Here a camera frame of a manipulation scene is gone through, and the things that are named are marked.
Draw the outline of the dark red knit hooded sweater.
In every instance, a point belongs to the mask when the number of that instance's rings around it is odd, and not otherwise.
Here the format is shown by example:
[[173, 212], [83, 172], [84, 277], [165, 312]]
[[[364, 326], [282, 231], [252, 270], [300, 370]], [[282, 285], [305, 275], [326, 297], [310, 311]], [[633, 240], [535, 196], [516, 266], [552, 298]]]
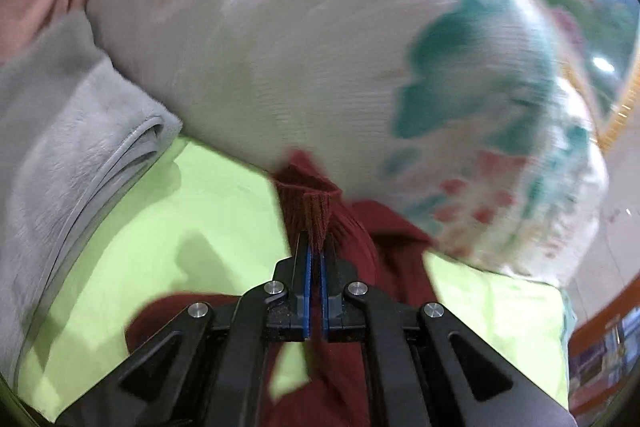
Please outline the dark red knit hooded sweater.
[[[119, 387], [143, 403], [138, 426], [425, 426], [430, 421], [410, 341], [434, 296], [422, 269], [428, 236], [377, 202], [344, 202], [310, 157], [273, 177], [291, 257], [307, 232], [311, 331], [277, 340], [279, 281], [240, 297], [158, 300], [129, 326], [134, 366]], [[349, 340], [322, 332], [320, 255], [328, 236], [356, 268], [345, 288]]]

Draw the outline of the light green bed sheet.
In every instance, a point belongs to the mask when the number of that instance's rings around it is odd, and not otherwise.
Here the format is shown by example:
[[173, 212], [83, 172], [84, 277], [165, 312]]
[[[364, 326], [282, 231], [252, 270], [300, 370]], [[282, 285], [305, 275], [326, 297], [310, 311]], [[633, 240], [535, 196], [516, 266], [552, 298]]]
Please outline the light green bed sheet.
[[[24, 355], [18, 395], [55, 419], [126, 358], [126, 326], [145, 305], [186, 291], [240, 295], [268, 280], [287, 253], [271, 182], [191, 140], [175, 140], [79, 255]], [[567, 403], [573, 324], [556, 288], [432, 253], [422, 269], [444, 306]]]

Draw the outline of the white floral quilt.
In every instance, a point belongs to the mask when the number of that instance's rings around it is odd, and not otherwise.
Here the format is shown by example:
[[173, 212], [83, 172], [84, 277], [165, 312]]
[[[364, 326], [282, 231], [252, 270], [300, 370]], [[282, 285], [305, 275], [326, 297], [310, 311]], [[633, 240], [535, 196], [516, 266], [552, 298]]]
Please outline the white floral quilt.
[[88, 0], [96, 40], [184, 131], [308, 153], [474, 267], [566, 285], [608, 175], [536, 0]]

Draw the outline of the folded grey towel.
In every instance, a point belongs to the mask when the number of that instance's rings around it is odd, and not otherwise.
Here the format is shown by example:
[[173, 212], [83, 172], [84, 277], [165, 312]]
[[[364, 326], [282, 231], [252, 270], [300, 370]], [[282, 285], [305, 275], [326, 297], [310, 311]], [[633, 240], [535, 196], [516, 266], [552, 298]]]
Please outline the folded grey towel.
[[74, 11], [1, 67], [1, 374], [96, 227], [177, 138], [177, 116], [117, 72]]

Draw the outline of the orange wooden furniture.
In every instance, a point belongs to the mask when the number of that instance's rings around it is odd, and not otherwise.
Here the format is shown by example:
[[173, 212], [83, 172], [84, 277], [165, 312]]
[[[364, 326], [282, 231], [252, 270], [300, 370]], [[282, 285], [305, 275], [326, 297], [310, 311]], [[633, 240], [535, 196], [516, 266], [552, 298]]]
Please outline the orange wooden furniture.
[[570, 337], [568, 404], [591, 426], [623, 388], [639, 358], [639, 281], [633, 280]]

